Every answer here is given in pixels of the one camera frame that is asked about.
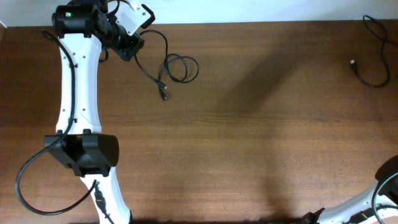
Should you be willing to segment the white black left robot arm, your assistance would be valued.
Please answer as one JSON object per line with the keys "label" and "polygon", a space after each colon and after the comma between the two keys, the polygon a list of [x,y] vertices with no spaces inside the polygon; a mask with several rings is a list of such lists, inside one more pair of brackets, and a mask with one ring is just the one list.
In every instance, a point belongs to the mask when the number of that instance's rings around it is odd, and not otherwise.
{"label": "white black left robot arm", "polygon": [[103,134],[98,114],[100,55],[113,50],[129,61],[143,47],[137,33],[154,13],[139,1],[71,1],[52,16],[62,57],[62,97],[50,154],[87,186],[101,223],[132,223],[116,175],[119,143]]}

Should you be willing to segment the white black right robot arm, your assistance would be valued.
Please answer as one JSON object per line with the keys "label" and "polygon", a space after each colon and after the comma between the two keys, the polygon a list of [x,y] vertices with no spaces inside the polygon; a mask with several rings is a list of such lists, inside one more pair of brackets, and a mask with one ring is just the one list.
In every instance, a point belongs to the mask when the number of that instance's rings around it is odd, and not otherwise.
{"label": "white black right robot arm", "polygon": [[364,192],[328,209],[309,212],[301,224],[385,223],[397,218],[397,156],[383,163],[375,174],[375,183]]}

